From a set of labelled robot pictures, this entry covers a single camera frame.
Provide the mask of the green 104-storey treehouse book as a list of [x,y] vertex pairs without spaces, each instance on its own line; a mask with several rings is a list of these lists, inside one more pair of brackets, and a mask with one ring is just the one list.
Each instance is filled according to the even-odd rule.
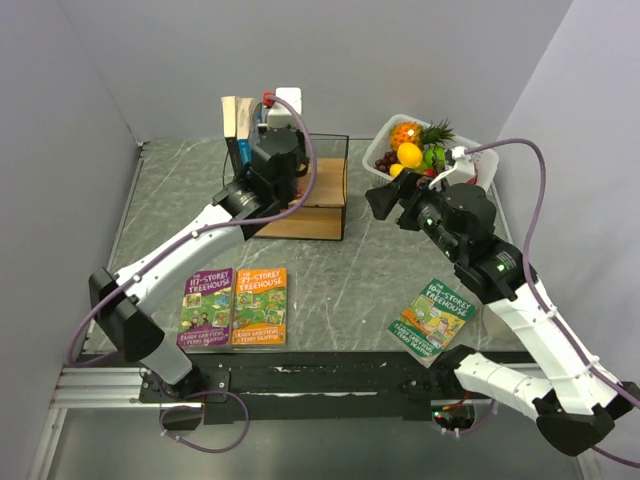
[[399,345],[429,368],[475,315],[477,306],[437,278],[388,326]]

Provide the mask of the green apple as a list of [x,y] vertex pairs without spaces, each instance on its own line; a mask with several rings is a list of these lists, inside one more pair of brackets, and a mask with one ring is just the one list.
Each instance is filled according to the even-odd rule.
[[446,149],[441,146],[432,145],[424,151],[423,160],[428,168],[444,169],[445,168]]

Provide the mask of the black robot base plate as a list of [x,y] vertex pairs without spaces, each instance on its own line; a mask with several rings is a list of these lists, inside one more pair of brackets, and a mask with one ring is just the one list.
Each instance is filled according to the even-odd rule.
[[400,417],[429,421],[436,406],[484,399],[466,394],[448,372],[427,369],[403,351],[193,354],[203,399],[166,397],[149,375],[139,400],[204,409],[207,425],[234,421]]

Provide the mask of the dark purple grapes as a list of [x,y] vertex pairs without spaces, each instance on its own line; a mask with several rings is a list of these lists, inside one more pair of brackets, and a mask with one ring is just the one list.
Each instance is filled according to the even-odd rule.
[[380,159],[376,160],[374,167],[376,170],[389,174],[391,167],[398,163],[397,155],[394,151],[386,152]]

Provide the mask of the orange round fruit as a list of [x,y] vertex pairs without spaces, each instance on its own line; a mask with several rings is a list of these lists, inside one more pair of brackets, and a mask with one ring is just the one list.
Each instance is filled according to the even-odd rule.
[[410,169],[418,168],[423,161],[422,150],[414,143],[404,142],[399,145],[397,152],[399,163]]

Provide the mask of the blue comic cover book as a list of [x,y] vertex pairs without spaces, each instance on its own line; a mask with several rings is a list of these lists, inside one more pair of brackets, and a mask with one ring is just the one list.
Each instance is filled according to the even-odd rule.
[[236,98],[236,139],[243,165],[251,161],[252,148],[262,122],[262,103],[250,97]]

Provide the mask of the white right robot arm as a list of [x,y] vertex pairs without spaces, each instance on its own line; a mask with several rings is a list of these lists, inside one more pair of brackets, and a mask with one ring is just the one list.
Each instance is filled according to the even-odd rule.
[[[419,174],[402,172],[365,197],[377,220],[395,205],[397,225],[422,231],[453,263],[455,276],[516,334],[543,377],[497,364],[466,346],[440,354],[437,386],[456,399],[466,391],[490,397],[532,419],[558,451],[578,456],[599,444],[618,418],[639,404],[639,388],[621,382],[585,352],[553,310],[536,272],[514,245],[494,232],[496,207],[477,185],[430,189]],[[527,282],[535,280],[532,285]]]

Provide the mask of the wooden two-tier metal shelf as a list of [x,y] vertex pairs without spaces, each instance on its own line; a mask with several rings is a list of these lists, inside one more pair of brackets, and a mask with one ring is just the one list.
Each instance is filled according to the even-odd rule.
[[347,205],[347,136],[304,138],[309,159],[308,186],[299,200],[277,199],[269,185],[251,170],[250,162],[214,196],[233,220],[253,237],[340,241]]

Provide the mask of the red 13-storey treehouse book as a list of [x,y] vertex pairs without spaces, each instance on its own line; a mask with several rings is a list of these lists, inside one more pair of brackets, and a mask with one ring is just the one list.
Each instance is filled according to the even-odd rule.
[[307,186],[308,186],[307,176],[297,178],[296,193],[294,197],[295,200],[299,200],[302,198],[302,196],[305,194],[307,190]]

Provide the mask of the purple 117-storey treehouse book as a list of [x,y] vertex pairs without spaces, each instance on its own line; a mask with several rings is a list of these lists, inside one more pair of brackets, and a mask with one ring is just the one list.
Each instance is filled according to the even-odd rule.
[[186,282],[177,345],[217,348],[230,342],[234,270],[201,270]]

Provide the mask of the orange 39-storey treehouse book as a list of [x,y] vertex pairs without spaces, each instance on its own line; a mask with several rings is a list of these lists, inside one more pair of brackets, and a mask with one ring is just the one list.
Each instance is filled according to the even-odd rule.
[[288,275],[284,267],[236,272],[231,345],[280,347],[287,342]]

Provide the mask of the dark grey cover book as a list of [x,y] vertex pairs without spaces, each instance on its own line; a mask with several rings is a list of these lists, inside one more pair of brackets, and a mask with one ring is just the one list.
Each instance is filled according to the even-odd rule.
[[237,175],[243,168],[243,160],[237,140],[237,100],[235,96],[223,96],[222,127],[232,169]]

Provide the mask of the yellow lemon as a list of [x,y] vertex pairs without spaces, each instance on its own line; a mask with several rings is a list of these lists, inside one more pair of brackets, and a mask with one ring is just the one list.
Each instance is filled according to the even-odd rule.
[[390,166],[389,174],[392,178],[396,178],[404,169],[405,167],[402,164],[395,163]]

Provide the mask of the orange spiky fruit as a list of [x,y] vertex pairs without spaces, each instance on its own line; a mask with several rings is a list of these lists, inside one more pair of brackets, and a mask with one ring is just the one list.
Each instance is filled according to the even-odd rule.
[[396,152],[404,143],[411,143],[422,148],[422,130],[422,126],[416,122],[397,123],[389,132],[391,149]]

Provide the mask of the white plastic fruit basket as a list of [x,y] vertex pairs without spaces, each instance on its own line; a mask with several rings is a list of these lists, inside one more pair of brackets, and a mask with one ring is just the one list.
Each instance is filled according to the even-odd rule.
[[[393,115],[374,137],[362,159],[363,167],[371,175],[372,185],[379,187],[392,180],[388,169],[384,169],[381,162],[388,163],[391,153],[395,153],[397,147],[405,141],[412,141],[422,149],[424,162],[418,168],[419,171],[431,169],[440,172],[445,167],[446,150],[457,146],[464,146],[466,149],[478,146],[476,142],[454,133],[442,134],[439,144],[426,141],[420,143],[417,139],[418,132],[430,129],[433,129],[433,126],[428,122],[405,114]],[[488,191],[497,171],[498,154],[489,149],[472,154],[471,159],[476,171],[474,183]]]

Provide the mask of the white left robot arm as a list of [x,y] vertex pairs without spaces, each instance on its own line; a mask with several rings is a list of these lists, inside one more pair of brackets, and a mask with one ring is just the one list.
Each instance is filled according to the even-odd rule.
[[115,274],[100,269],[90,276],[91,318],[126,361],[156,374],[173,400],[191,399],[204,382],[152,318],[164,296],[199,267],[301,207],[298,180],[316,174],[306,129],[268,129],[253,146],[250,162],[181,231]]

